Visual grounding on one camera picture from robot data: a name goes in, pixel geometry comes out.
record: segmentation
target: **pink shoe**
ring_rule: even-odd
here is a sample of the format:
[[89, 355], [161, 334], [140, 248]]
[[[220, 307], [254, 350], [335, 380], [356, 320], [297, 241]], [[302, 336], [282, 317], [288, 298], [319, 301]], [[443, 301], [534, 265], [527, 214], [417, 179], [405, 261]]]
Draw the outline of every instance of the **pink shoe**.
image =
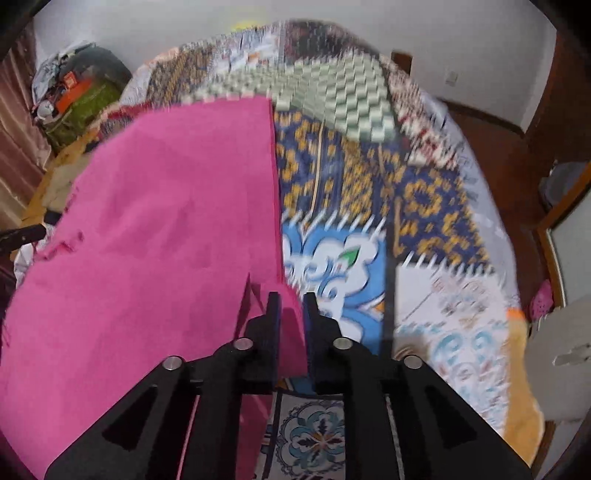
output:
[[528, 309], [530, 320], [533, 322], [534, 320], [542, 318], [550, 312], [553, 306], [554, 299], [552, 297], [552, 285], [550, 285], [550, 280], [544, 280], [538, 293], [536, 293], [534, 298], [531, 299], [530, 307]]

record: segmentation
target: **wooden floor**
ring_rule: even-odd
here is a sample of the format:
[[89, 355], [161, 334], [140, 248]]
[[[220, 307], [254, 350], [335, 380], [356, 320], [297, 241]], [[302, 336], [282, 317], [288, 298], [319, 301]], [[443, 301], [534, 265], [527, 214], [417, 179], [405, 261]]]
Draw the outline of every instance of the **wooden floor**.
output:
[[452, 113], [452, 117], [476, 155], [513, 243], [525, 308], [547, 278], [535, 227], [545, 215], [538, 183], [548, 174], [549, 166], [536, 161], [518, 134], [461, 113]]

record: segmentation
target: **silver screw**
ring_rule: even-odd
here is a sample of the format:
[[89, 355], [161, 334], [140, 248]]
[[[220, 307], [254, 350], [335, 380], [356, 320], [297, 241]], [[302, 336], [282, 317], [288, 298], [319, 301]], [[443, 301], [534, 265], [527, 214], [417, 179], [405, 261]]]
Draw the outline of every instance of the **silver screw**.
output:
[[176, 370], [183, 364], [183, 359], [179, 356], [169, 356], [162, 362], [162, 366], [166, 370]]
[[404, 365], [416, 370], [417, 368], [421, 368], [423, 366], [423, 361], [416, 355], [407, 355], [404, 357]]
[[252, 343], [252, 340], [246, 337], [241, 337], [234, 341], [234, 348], [236, 350], [248, 350], [252, 348], [252, 345], [254, 345], [254, 343]]
[[338, 337], [333, 342], [333, 346], [339, 350], [349, 350], [353, 346], [353, 340], [347, 337]]

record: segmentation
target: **pink curtain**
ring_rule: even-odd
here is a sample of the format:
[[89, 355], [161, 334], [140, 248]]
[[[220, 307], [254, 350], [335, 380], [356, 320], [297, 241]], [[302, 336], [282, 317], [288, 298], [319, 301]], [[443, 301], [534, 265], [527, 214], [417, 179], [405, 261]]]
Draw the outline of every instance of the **pink curtain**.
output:
[[51, 147], [31, 119], [35, 37], [29, 24], [0, 63], [0, 231], [20, 224]]

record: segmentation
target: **baseboard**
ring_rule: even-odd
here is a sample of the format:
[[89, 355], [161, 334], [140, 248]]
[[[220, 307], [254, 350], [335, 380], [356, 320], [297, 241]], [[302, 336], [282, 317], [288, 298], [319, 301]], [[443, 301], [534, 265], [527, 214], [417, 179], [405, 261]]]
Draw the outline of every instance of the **baseboard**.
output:
[[479, 120], [484, 120], [490, 124], [506, 128], [507, 130], [519, 135], [521, 138], [525, 137], [525, 132], [521, 129], [521, 127], [512, 124], [509, 122], [509, 120], [503, 120], [502, 118], [490, 113], [477, 110], [476, 108], [472, 108], [471, 106], [467, 106], [462, 103], [452, 102], [451, 100], [446, 100], [445, 98], [440, 98], [440, 100], [447, 105], [451, 112], [461, 113], [462, 115], [469, 115]]

